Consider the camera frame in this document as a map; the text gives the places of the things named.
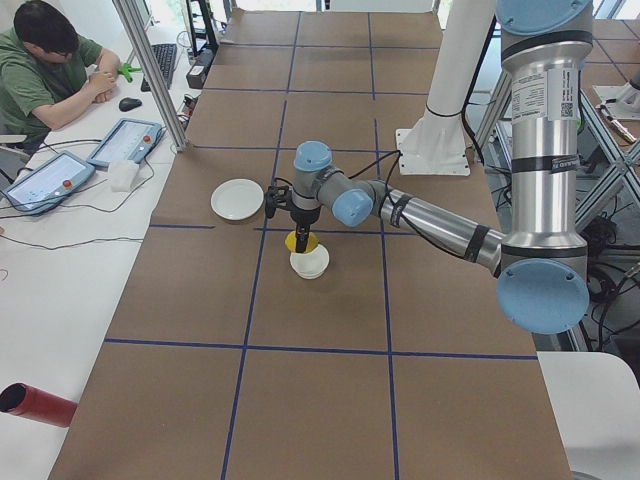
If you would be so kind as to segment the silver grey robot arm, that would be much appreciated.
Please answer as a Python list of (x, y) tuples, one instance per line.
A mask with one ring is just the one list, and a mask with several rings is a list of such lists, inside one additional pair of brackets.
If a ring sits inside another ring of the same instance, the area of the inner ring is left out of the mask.
[(346, 226), (375, 215), (498, 280), (505, 316), (540, 334), (567, 331), (589, 305), (587, 246), (575, 228), (579, 72), (592, 47), (588, 1), (494, 1), (482, 12), (502, 28), (501, 62), (512, 79), (512, 227), (500, 233), (391, 187), (347, 178), (319, 141), (299, 145), (285, 206), (292, 251), (312, 246), (311, 225), (328, 209)]

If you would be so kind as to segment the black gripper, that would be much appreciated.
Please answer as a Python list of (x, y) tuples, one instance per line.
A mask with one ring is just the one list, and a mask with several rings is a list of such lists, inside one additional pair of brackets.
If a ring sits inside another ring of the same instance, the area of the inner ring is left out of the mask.
[(308, 210), (293, 205), (290, 216), (296, 224), (295, 253), (306, 252), (308, 246), (309, 230), (320, 217), (320, 208)]

